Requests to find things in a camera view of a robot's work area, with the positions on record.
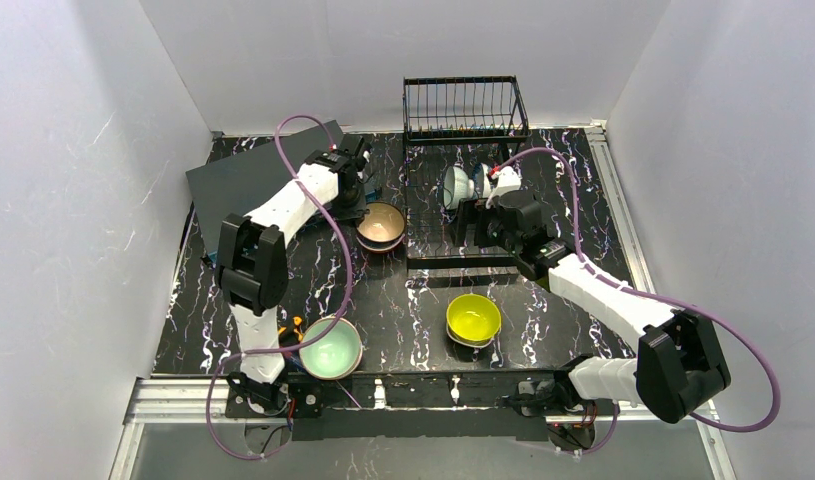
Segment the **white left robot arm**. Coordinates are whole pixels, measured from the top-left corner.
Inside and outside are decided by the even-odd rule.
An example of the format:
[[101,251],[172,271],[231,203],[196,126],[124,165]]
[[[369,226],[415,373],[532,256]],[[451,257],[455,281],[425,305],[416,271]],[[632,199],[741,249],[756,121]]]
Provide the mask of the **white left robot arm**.
[[248,214],[223,220],[216,282],[236,320],[241,370],[250,379],[272,383],[284,369],[277,307],[289,282],[289,241],[315,214],[331,227],[363,218],[361,173],[369,158],[365,139],[347,135],[328,151],[314,151],[299,167],[286,162],[289,181],[284,187]]

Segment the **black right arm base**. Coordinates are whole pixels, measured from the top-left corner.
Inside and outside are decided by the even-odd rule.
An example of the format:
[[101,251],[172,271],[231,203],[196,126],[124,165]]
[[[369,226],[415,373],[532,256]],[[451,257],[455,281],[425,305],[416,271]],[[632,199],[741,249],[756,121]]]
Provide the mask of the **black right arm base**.
[[576,420],[547,422],[549,441],[558,454],[580,457],[602,449],[614,436],[621,409],[611,403],[610,423],[606,433],[598,437],[596,421],[599,419],[599,400],[584,399],[573,388],[568,378],[525,380],[519,382],[512,395],[500,397],[496,405],[509,408],[525,418],[543,418],[552,415],[578,416]]

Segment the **blue floral white bowl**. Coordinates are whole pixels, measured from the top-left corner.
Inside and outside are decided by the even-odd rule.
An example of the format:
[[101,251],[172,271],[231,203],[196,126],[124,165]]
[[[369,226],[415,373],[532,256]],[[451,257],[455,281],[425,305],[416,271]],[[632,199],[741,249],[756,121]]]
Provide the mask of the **blue floral white bowl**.
[[474,184],[473,196],[476,199],[488,199],[490,197],[493,190],[490,172],[491,167],[485,163],[479,163],[474,167],[471,180]]

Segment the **celadon green bowl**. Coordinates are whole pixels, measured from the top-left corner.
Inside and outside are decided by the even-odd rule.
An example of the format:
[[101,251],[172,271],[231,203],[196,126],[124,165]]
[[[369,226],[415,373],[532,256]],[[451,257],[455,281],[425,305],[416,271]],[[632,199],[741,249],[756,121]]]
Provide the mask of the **celadon green bowl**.
[[312,345],[299,350],[303,368],[320,380],[339,380],[359,366],[363,344],[356,327],[347,319],[338,323]]

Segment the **black wire dish rack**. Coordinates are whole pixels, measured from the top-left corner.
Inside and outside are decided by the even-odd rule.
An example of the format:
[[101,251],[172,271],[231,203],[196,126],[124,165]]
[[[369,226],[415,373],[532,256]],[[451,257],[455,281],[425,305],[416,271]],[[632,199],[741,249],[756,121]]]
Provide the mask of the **black wire dish rack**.
[[498,247],[457,246],[455,212],[443,201],[450,166],[470,177],[479,163],[491,170],[508,160],[530,128],[514,75],[418,77],[403,81],[403,187],[406,255],[411,270],[509,267]]

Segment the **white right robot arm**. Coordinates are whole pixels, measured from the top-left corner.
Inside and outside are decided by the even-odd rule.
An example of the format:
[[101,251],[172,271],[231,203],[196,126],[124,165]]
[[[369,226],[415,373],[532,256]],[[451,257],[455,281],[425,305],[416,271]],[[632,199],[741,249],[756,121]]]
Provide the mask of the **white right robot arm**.
[[634,358],[578,357],[556,370],[551,397],[568,406],[590,400],[642,404],[676,423],[731,384],[713,321],[686,307],[634,292],[552,236],[544,205],[527,190],[493,200],[461,200],[453,237],[469,231],[478,247],[498,247],[518,272],[567,300],[633,347]]

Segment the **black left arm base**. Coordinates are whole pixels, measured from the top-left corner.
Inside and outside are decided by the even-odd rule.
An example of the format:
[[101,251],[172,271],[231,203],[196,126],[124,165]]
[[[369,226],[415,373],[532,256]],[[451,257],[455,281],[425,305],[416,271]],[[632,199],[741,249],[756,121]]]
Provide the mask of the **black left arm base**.
[[253,380],[241,372],[225,377],[228,388],[224,416],[250,422],[246,433],[263,434],[257,451],[276,454],[292,439],[302,419],[319,418],[325,408],[323,381],[290,373],[275,383]]

